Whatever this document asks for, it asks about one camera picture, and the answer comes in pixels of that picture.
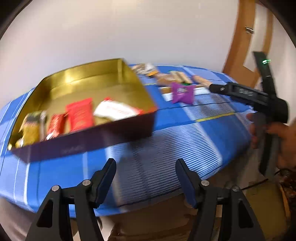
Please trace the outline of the person's right hand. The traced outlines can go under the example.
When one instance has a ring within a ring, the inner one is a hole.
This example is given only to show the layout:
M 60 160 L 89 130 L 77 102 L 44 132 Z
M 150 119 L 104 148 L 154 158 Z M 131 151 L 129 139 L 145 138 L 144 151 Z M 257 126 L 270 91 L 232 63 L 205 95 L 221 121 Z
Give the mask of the person's right hand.
M 280 138 L 280 150 L 277 158 L 277 168 L 287 168 L 295 171 L 296 153 L 296 130 L 295 120 L 290 125 L 283 123 L 271 123 L 266 128 L 266 132 Z

